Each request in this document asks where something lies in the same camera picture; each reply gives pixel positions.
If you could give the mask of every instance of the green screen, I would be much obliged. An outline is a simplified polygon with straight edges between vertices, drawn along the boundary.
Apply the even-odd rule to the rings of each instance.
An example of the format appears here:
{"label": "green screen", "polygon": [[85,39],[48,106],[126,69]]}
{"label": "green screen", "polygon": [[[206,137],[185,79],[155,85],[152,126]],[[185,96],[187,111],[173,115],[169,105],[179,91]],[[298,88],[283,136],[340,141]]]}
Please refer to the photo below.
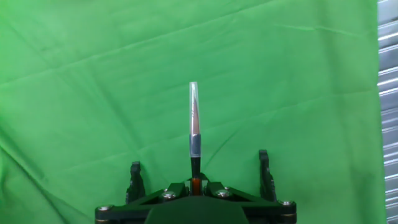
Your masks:
{"label": "green screen", "polygon": [[202,171],[299,224],[386,222],[377,5],[363,0],[0,0],[0,223],[93,223]]}

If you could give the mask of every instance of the screw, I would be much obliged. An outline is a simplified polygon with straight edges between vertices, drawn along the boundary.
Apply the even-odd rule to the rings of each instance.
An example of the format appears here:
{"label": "screw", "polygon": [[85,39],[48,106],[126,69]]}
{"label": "screw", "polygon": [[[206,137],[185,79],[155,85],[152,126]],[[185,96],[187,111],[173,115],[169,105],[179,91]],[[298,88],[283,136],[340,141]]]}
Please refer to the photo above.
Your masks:
{"label": "screw", "polygon": [[108,211],[108,210],[110,210],[111,208],[113,208],[113,205],[103,205],[103,206],[98,207],[97,209],[98,209],[99,211]]}
{"label": "screw", "polygon": [[281,201],[281,200],[278,200],[278,202],[281,204],[281,205],[285,205],[285,206],[289,206],[289,205],[291,205],[292,204],[292,202],[291,201]]}
{"label": "screw", "polygon": [[226,198],[230,196],[229,191],[223,189],[223,190],[217,190],[216,191],[217,196],[219,196],[220,198]]}
{"label": "screw", "polygon": [[172,200],[172,199],[175,199],[175,193],[174,193],[174,192],[171,192],[171,191],[169,191],[169,192],[164,192],[164,193],[162,193],[162,197],[163,197],[164,199],[166,199],[166,200]]}

